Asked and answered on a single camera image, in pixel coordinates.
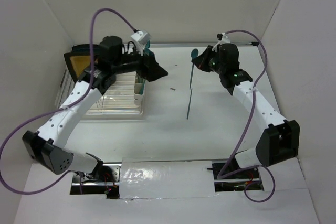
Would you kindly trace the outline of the teal spoon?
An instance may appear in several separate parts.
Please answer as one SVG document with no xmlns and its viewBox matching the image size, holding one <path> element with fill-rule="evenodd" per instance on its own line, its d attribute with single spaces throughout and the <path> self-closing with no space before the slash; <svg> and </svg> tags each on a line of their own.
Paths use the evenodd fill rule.
<svg viewBox="0 0 336 224">
<path fill-rule="evenodd" d="M 150 41 L 148 40 L 147 41 L 147 43 L 145 44 L 145 47 L 144 47 L 144 49 L 143 49 L 143 53 L 145 54 L 145 55 L 150 55 L 151 54 L 151 50 L 150 50 L 150 47 L 151 47 L 151 43 L 150 43 Z"/>
<path fill-rule="evenodd" d="M 194 48 L 194 49 L 191 51 L 191 58 L 192 58 L 192 60 L 198 57 L 198 53 L 199 53 L 199 51 L 198 51 L 197 48 Z M 192 87 L 193 71 L 194 71 L 194 64 L 192 63 L 191 74 L 190 74 L 190 84 L 189 84 L 189 89 L 191 89 L 191 87 Z"/>
</svg>

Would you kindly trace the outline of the teal chopstick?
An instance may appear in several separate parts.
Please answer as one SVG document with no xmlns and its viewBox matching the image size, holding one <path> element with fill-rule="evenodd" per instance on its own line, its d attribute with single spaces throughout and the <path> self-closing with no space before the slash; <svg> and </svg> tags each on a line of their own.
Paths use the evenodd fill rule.
<svg viewBox="0 0 336 224">
<path fill-rule="evenodd" d="M 145 83 L 146 83 L 146 80 L 143 79 L 143 80 L 142 80 L 141 89 L 139 90 L 139 94 L 140 94 L 140 95 L 143 95 L 143 94 L 144 94 Z"/>
<path fill-rule="evenodd" d="M 190 88 L 190 96 L 188 100 L 188 107 L 187 107 L 187 114 L 186 114 L 186 119 L 189 119 L 190 116 L 190 108 L 191 108 L 191 101 L 192 101 L 192 94 L 193 94 L 193 88 Z"/>
</svg>

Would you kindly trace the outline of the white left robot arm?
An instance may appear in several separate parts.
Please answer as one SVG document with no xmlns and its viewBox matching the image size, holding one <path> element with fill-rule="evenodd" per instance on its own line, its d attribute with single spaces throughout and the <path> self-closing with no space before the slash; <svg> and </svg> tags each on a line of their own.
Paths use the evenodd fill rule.
<svg viewBox="0 0 336 224">
<path fill-rule="evenodd" d="M 118 36 L 104 37 L 99 53 L 83 70 L 74 89 L 61 107 L 36 132 L 27 131 L 23 142 L 31 157 L 56 175 L 67 170 L 82 172 L 91 181 L 103 177 L 103 161 L 90 154 L 65 149 L 68 138 L 86 112 L 115 83 L 118 74 L 136 72 L 148 82 L 168 75 L 148 49 L 150 35 L 137 31 L 131 36 L 134 44 L 128 52 Z"/>
</svg>

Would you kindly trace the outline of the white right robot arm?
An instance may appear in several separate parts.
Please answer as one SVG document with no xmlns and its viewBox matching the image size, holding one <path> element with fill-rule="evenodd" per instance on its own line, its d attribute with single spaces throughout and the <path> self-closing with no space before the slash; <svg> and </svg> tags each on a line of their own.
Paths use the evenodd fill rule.
<svg viewBox="0 0 336 224">
<path fill-rule="evenodd" d="M 272 166 L 298 155 L 300 126 L 277 112 L 257 90 L 252 77 L 240 68 L 236 45 L 225 43 L 208 46 L 202 54 L 192 52 L 192 63 L 203 72 L 215 72 L 222 86 L 235 97 L 246 110 L 253 113 L 261 137 L 256 146 L 237 152 L 229 172 L 235 178 L 242 177 L 251 166 Z"/>
</svg>

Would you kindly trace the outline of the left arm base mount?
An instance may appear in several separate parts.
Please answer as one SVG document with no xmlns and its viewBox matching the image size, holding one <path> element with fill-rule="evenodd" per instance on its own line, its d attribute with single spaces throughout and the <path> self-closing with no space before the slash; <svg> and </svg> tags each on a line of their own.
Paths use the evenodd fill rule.
<svg viewBox="0 0 336 224">
<path fill-rule="evenodd" d="M 104 163 L 98 178 L 90 179 L 74 173 L 71 182 L 71 195 L 103 195 L 107 199 L 119 199 L 121 163 Z"/>
</svg>

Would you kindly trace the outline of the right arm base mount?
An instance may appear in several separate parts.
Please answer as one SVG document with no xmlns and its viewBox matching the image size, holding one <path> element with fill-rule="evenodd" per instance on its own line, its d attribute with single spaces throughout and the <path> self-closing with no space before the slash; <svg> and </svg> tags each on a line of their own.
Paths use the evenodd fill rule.
<svg viewBox="0 0 336 224">
<path fill-rule="evenodd" d="M 263 190 L 263 185 L 260 177 L 260 172 L 257 168 L 236 172 L 239 170 L 238 164 L 232 160 L 224 171 L 224 175 L 234 172 L 234 174 L 218 179 L 219 172 L 224 167 L 226 160 L 214 160 L 212 164 L 206 169 L 213 174 L 215 192 L 228 192 L 228 191 L 244 191 L 247 190 Z"/>
</svg>

